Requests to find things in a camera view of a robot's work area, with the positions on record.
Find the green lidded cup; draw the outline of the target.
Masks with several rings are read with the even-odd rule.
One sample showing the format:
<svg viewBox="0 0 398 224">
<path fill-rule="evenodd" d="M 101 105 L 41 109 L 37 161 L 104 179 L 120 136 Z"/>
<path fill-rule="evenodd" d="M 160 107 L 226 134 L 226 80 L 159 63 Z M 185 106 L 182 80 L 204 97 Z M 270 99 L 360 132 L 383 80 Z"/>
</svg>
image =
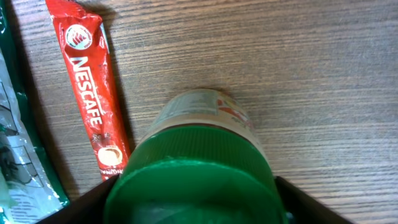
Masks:
<svg viewBox="0 0 398 224">
<path fill-rule="evenodd" d="M 228 95 L 170 100 L 111 189 L 105 223 L 287 223 L 251 120 Z"/>
</svg>

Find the green sponge package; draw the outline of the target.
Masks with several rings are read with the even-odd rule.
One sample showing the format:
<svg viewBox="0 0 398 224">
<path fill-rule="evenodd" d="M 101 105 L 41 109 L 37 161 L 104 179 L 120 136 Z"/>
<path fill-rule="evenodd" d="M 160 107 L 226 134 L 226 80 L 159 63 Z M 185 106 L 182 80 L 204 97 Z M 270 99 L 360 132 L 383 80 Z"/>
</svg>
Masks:
<svg viewBox="0 0 398 224">
<path fill-rule="evenodd" d="M 1 223 L 37 223 L 70 203 L 37 134 L 1 3 Z"/>
</svg>

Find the red coffee stick sachet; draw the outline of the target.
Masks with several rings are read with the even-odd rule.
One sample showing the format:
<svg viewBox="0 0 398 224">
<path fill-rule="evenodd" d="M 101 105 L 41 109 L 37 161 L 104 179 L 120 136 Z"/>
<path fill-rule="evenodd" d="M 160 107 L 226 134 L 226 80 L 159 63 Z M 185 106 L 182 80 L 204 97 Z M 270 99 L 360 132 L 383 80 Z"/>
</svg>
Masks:
<svg viewBox="0 0 398 224">
<path fill-rule="evenodd" d="M 120 175 L 131 152 L 103 20 L 74 1 L 46 5 L 101 178 Z"/>
</svg>

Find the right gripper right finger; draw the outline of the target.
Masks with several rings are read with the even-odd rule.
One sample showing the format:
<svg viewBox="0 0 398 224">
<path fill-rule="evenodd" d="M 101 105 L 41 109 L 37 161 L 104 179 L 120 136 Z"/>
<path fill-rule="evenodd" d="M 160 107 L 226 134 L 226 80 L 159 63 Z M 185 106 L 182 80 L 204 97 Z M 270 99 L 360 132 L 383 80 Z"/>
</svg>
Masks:
<svg viewBox="0 0 398 224">
<path fill-rule="evenodd" d="M 275 184 L 289 214 L 289 223 L 353 224 L 353 222 L 324 206 L 288 180 L 277 176 Z"/>
</svg>

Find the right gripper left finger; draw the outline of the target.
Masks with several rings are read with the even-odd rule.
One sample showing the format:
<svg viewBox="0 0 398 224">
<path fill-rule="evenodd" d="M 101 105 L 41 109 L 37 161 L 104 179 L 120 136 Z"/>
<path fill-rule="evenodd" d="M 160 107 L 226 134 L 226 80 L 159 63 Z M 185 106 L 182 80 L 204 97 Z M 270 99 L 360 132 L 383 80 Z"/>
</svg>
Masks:
<svg viewBox="0 0 398 224">
<path fill-rule="evenodd" d="M 105 180 L 70 205 L 44 218 L 37 224 L 103 224 L 103 212 L 111 189 L 119 176 Z"/>
</svg>

